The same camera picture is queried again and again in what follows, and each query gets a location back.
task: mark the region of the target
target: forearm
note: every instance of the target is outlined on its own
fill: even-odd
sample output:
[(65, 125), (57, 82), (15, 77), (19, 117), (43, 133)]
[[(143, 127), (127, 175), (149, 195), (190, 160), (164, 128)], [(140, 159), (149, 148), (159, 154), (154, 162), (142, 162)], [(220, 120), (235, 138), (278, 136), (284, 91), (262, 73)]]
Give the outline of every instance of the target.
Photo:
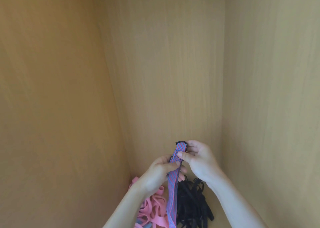
[(212, 178), (208, 186), (217, 195), (232, 228), (266, 228), (259, 214), (238, 192), (225, 174)]
[(138, 210), (144, 199), (142, 190), (137, 185), (133, 185), (103, 228), (134, 227)]

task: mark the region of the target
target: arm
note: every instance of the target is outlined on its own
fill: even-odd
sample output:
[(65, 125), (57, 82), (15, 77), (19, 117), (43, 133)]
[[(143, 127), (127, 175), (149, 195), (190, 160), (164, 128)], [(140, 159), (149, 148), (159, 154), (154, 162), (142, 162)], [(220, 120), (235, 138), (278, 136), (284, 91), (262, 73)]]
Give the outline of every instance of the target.
[(187, 143), (188, 152), (179, 152), (178, 157), (188, 162), (194, 174), (214, 191), (232, 228), (267, 228), (259, 214), (220, 169), (210, 148), (198, 141)]
[[(134, 227), (141, 203), (154, 194), (167, 179), (167, 173), (180, 166), (180, 162), (168, 163), (171, 155), (156, 159), (139, 180), (131, 186), (116, 210), (103, 228)], [(183, 173), (179, 173), (178, 180), (184, 180)]]

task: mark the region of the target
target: blue and red striped strap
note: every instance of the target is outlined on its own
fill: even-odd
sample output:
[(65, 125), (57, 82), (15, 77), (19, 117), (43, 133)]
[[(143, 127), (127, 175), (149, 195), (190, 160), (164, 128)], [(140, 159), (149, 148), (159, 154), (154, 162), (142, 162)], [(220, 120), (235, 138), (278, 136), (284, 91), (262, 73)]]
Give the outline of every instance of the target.
[[(182, 162), (177, 156), (179, 151), (185, 152), (187, 150), (187, 143), (185, 141), (176, 142), (176, 149), (170, 159), (170, 162)], [(168, 173), (168, 190), (169, 190), (169, 199), (167, 203), (167, 214), (168, 214), (168, 221), (169, 221), (169, 228), (176, 228), (177, 227), (177, 192), (178, 192), (178, 176), (179, 176), (179, 169), (176, 169), (172, 172)]]

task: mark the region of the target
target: hand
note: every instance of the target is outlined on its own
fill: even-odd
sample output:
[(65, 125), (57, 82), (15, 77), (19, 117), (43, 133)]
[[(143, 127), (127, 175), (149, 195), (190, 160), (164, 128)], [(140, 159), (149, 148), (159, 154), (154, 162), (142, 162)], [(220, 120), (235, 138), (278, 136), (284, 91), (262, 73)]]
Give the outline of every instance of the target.
[[(171, 155), (166, 155), (156, 159), (149, 169), (135, 183), (144, 192), (145, 198), (154, 194), (159, 187), (168, 180), (167, 173), (180, 167), (180, 162), (169, 163)], [(178, 181), (185, 180), (183, 173), (187, 172), (186, 167), (181, 165)]]
[(189, 140), (187, 144), (187, 152), (178, 152), (178, 157), (189, 163), (198, 178), (208, 182), (224, 175), (209, 146), (196, 140)]

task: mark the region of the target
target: strap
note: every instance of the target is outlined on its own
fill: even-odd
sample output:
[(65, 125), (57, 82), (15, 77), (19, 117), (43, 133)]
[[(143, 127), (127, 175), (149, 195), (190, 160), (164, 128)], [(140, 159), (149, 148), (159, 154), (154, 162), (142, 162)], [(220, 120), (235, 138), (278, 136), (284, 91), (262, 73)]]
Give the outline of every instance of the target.
[[(185, 141), (176, 142), (176, 149), (170, 159), (170, 162), (180, 161), (177, 156), (179, 151), (185, 152), (187, 149), (187, 143)], [(168, 214), (168, 221), (169, 221), (169, 228), (176, 228), (177, 227), (177, 192), (178, 192), (178, 175), (179, 169), (176, 169), (172, 172), (168, 173), (168, 190), (169, 190), (169, 199), (167, 203), (167, 214)]]

